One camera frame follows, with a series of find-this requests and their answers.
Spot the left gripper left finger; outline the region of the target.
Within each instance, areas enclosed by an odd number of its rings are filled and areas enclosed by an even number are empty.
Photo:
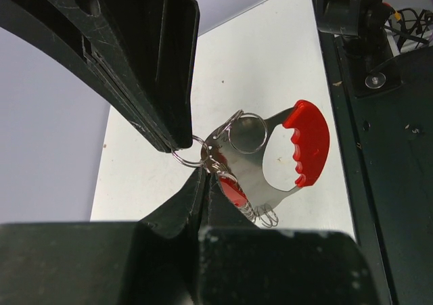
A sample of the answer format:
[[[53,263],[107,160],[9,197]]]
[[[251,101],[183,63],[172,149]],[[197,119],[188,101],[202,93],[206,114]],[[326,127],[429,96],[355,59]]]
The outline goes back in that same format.
[[[196,304],[206,173],[129,222],[1,226],[2,304]]]

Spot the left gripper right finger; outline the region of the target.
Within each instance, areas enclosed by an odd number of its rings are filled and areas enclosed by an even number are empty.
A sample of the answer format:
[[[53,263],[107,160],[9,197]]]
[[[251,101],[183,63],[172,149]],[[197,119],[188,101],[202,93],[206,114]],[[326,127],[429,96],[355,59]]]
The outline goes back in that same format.
[[[206,184],[198,231],[200,304],[376,304],[358,245],[338,231],[261,229]]]

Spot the red key tag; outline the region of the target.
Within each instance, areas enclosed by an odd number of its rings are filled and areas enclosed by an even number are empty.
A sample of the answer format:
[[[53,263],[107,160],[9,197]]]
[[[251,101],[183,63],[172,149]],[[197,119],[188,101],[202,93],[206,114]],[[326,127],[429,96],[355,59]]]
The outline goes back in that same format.
[[[231,179],[220,177],[219,182],[226,197],[237,207],[244,207],[248,203],[248,198]]]

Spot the silver keyring with red tag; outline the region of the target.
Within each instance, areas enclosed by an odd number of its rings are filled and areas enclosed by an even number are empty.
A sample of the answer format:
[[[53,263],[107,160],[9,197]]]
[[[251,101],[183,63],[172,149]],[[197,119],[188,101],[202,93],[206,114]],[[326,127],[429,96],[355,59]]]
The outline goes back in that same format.
[[[289,190],[272,186],[263,172],[265,151],[278,126],[294,131],[290,141],[294,145],[298,178]],[[299,100],[268,119],[238,110],[206,139],[198,136],[193,139],[201,145],[200,161],[186,160],[175,151],[173,158],[189,168],[204,168],[218,180],[225,177],[237,183],[248,203],[236,208],[249,221],[260,221],[268,229],[279,224],[275,208],[285,198],[317,182],[330,147],[330,133],[323,114],[306,100]]]

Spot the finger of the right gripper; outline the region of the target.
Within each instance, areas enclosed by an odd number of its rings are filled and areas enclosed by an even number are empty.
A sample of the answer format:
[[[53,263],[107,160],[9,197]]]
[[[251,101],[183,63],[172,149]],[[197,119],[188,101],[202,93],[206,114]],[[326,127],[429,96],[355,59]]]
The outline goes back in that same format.
[[[1,27],[59,62],[119,111],[156,150],[169,153],[152,123],[121,91],[102,56],[57,13],[46,0],[1,0]]]
[[[170,149],[193,143],[197,0],[46,0],[89,40]]]

